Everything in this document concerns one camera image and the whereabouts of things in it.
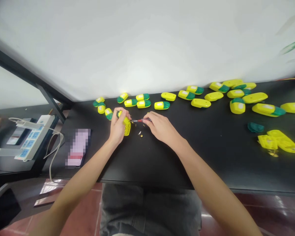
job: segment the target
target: green plastic cap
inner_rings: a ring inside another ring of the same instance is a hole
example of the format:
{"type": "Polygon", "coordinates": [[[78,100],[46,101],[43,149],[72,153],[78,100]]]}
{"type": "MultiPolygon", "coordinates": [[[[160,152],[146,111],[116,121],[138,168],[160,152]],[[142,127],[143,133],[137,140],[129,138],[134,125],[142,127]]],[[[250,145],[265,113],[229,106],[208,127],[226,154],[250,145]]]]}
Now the green plastic cap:
{"type": "Polygon", "coordinates": [[[242,98],[234,98],[232,100],[232,103],[235,103],[235,102],[239,102],[239,103],[244,103],[245,104],[245,101],[242,98]]]}

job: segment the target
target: desk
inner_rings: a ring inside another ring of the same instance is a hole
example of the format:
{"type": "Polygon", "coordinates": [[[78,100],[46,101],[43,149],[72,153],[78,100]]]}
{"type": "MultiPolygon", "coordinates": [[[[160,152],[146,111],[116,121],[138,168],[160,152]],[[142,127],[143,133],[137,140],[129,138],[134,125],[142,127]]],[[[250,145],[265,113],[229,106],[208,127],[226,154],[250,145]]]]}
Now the desk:
{"type": "MultiPolygon", "coordinates": [[[[204,98],[210,92],[205,89],[204,98]]],[[[258,83],[253,90],[265,92],[267,104],[280,106],[295,102],[295,81],[258,83]]],[[[142,118],[154,110],[154,102],[161,101],[159,93],[150,94],[151,107],[128,108],[133,119],[142,118]]],[[[279,129],[295,141],[295,114],[267,117],[254,113],[246,105],[246,112],[235,115],[230,112],[229,99],[212,102],[207,109],[191,106],[190,101],[176,98],[168,110],[158,111],[169,118],[177,131],[188,140],[194,150],[210,165],[234,192],[264,194],[295,194],[295,154],[279,151],[279,157],[267,154],[257,143],[257,134],[247,129],[248,122],[265,126],[265,131],[279,129]]],[[[88,161],[109,137],[110,122],[100,115],[93,101],[77,102],[71,109],[62,128],[68,141],[76,128],[92,129],[91,145],[86,154],[88,161]]],[[[106,107],[112,110],[124,106],[116,99],[107,99],[106,107]]],[[[55,158],[52,173],[55,179],[69,179],[78,169],[66,169],[65,159],[69,145],[64,145],[55,158]]],[[[42,176],[48,177],[51,157],[45,163],[42,176]]],[[[132,125],[130,135],[115,150],[99,177],[100,182],[162,187],[192,188],[192,184],[177,155],[158,141],[147,126],[132,125]]]]}

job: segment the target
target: white power strip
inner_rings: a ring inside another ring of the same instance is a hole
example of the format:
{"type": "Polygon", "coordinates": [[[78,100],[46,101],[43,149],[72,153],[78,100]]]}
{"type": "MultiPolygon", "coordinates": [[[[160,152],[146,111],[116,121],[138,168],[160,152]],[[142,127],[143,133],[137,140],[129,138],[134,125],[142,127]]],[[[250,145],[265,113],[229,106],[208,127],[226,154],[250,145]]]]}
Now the white power strip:
{"type": "Polygon", "coordinates": [[[37,124],[42,126],[39,129],[33,129],[30,132],[29,136],[21,147],[22,153],[18,156],[15,156],[14,159],[23,161],[32,160],[54,119],[55,116],[42,115],[37,121],[37,124]]]}

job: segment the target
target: black metal bar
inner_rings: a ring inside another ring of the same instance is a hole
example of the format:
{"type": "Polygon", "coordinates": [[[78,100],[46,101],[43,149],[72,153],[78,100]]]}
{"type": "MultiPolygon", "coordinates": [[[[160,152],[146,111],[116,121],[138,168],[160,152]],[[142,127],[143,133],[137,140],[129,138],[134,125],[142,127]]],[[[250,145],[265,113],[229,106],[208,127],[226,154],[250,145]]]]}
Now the black metal bar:
{"type": "Polygon", "coordinates": [[[63,115],[61,109],[59,106],[56,104],[55,100],[53,99],[52,95],[48,93],[42,86],[37,84],[37,88],[40,90],[40,92],[43,94],[47,102],[52,106],[54,112],[58,115],[59,119],[61,120],[62,123],[65,122],[66,118],[63,115]]]}
{"type": "Polygon", "coordinates": [[[73,101],[68,99],[62,93],[54,89],[52,86],[34,75],[32,72],[23,67],[21,64],[17,63],[2,51],[0,51],[0,66],[36,88],[37,84],[40,85],[46,91],[48,91],[53,96],[53,98],[61,102],[66,107],[66,109],[70,109],[72,107],[74,103],[73,101]]]}

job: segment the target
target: jeans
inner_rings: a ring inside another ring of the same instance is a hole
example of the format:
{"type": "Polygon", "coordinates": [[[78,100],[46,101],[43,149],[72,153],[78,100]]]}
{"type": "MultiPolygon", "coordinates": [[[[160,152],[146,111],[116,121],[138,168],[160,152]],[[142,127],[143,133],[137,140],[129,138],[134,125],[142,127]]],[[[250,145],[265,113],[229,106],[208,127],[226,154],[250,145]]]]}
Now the jeans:
{"type": "Polygon", "coordinates": [[[103,184],[101,236],[199,236],[194,190],[103,184]]]}

